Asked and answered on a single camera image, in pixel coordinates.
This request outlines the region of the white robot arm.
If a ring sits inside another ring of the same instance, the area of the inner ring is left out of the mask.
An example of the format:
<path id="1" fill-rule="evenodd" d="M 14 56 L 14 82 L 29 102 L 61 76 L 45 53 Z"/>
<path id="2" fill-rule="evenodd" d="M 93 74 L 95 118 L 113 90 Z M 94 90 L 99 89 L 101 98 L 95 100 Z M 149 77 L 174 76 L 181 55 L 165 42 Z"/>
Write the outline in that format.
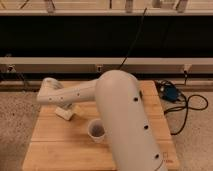
<path id="1" fill-rule="evenodd" d="M 110 70 L 71 87 L 45 78 L 37 101 L 57 106 L 94 101 L 117 171 L 168 171 L 144 109 L 140 83 L 132 74 Z"/>

